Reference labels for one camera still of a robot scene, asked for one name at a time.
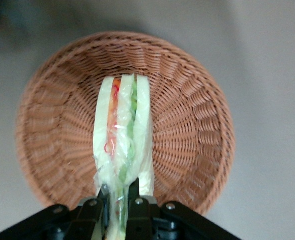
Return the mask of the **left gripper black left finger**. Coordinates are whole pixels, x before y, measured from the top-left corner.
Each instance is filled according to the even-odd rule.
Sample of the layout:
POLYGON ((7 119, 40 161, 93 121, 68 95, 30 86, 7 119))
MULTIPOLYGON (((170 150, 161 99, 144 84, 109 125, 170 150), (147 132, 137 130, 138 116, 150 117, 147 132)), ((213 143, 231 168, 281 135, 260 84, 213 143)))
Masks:
POLYGON ((103 185, 98 196, 80 201, 76 219, 69 227, 71 240, 103 240, 108 225, 108 187, 103 185))

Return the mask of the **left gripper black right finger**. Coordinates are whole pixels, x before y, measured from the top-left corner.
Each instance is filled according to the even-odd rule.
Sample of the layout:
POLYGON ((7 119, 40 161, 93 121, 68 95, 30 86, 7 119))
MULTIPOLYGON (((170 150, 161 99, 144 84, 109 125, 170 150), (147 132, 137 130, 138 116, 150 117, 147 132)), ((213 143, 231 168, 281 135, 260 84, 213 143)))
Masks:
POLYGON ((159 209, 155 197, 140 195, 140 180, 137 178, 129 187, 127 240, 157 240, 154 215, 159 209))

